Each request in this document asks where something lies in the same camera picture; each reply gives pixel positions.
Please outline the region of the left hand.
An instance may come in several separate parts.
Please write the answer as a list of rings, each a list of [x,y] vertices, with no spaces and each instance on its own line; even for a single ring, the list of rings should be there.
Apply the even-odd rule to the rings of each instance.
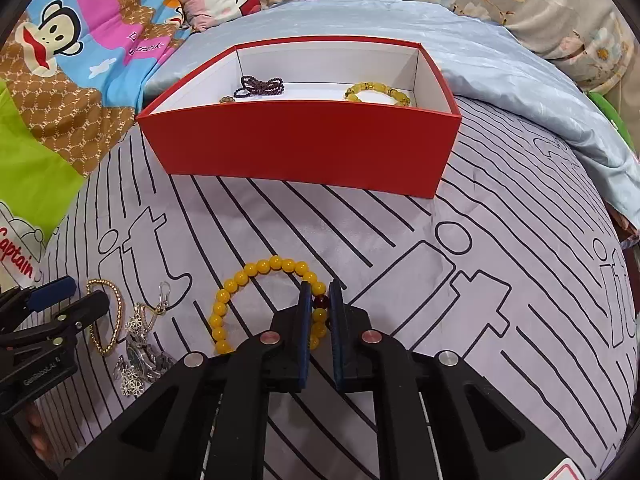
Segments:
[[[27,437],[36,456],[51,466],[54,463],[55,452],[48,437],[39,408],[35,403],[27,403],[15,416],[18,426]]]

